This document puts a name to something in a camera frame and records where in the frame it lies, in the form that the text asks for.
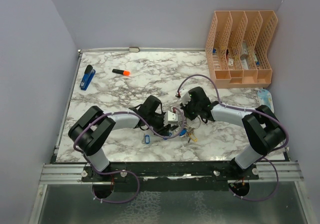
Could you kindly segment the keyring with key bunch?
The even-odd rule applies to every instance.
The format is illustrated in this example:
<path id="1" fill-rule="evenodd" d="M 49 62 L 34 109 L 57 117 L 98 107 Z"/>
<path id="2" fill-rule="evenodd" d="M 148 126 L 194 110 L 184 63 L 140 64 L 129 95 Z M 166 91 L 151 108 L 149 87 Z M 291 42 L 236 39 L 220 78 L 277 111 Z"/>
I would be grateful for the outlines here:
<path id="1" fill-rule="evenodd" d="M 189 143 L 190 141 L 192 142 L 197 142 L 198 139 L 195 136 L 195 130 L 199 129 L 201 127 L 202 120 L 198 116 L 194 120 L 190 120 L 188 118 L 185 118 L 184 121 L 184 128 L 183 130 L 180 131 L 182 122 L 178 124 L 178 126 L 172 126 L 170 129 L 170 133 L 173 133 L 173 135 L 178 134 L 179 138 L 187 138 L 187 142 Z"/>

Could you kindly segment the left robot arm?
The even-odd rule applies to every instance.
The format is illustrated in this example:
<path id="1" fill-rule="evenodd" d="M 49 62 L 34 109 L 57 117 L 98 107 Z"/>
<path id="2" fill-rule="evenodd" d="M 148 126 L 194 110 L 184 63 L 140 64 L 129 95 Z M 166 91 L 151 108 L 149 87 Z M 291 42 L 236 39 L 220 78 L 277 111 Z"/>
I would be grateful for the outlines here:
<path id="1" fill-rule="evenodd" d="M 93 175 L 97 180 L 106 181 L 111 174 L 108 167 L 110 161 L 102 149 L 111 131 L 136 129 L 148 125 L 149 129 L 161 136 L 171 135 L 170 128 L 178 126 L 178 115 L 173 111 L 158 113 L 158 108 L 162 108 L 162 102 L 153 95 L 142 104 L 127 111 L 111 113 L 109 116 L 98 106 L 92 106 L 70 128 L 69 138 L 94 167 Z"/>

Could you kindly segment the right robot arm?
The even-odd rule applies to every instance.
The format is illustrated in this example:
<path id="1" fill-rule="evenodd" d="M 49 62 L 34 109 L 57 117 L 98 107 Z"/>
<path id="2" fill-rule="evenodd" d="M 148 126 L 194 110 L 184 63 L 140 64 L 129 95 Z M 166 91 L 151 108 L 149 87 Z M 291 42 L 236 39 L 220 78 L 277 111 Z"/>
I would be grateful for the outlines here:
<path id="1" fill-rule="evenodd" d="M 180 104 L 184 116 L 189 120 L 200 117 L 203 122 L 225 122 L 243 127 L 249 145 L 229 163 L 229 173 L 240 180 L 248 173 L 248 168 L 267 156 L 277 145 L 286 139 L 278 119 L 266 105 L 254 110 L 211 102 L 201 87 L 186 92 Z"/>

